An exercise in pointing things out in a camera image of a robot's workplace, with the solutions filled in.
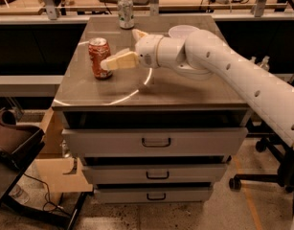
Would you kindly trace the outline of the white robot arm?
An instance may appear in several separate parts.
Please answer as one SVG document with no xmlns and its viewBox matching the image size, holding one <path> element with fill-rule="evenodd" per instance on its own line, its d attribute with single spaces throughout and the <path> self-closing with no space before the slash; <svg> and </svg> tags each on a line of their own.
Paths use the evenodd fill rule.
<svg viewBox="0 0 294 230">
<path fill-rule="evenodd" d="M 217 35 L 197 29 L 185 38 L 134 29 L 135 49 L 123 49 L 101 61 L 104 70 L 169 68 L 203 80 L 212 73 L 225 80 L 294 150 L 294 87 L 233 51 Z"/>
</svg>

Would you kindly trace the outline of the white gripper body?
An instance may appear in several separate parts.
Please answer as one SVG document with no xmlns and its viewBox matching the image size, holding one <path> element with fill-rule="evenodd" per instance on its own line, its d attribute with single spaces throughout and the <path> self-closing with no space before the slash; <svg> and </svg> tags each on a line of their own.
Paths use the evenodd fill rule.
<svg viewBox="0 0 294 230">
<path fill-rule="evenodd" d="M 164 37 L 160 34 L 147 34 L 140 38 L 135 44 L 135 52 L 139 62 L 146 68 L 158 68 L 157 50 L 160 41 Z"/>
</svg>

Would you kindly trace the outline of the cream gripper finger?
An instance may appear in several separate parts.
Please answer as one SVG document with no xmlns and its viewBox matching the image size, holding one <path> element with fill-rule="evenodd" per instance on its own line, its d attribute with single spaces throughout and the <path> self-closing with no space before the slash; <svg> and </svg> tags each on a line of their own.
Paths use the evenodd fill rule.
<svg viewBox="0 0 294 230">
<path fill-rule="evenodd" d="M 138 29 L 133 29 L 132 30 L 132 35 L 135 39 L 136 42 L 138 42 L 141 38 L 147 35 L 146 32 L 140 31 Z"/>
<path fill-rule="evenodd" d="M 139 64 L 138 55 L 128 48 L 101 61 L 101 68 L 107 71 L 135 68 Z"/>
</svg>

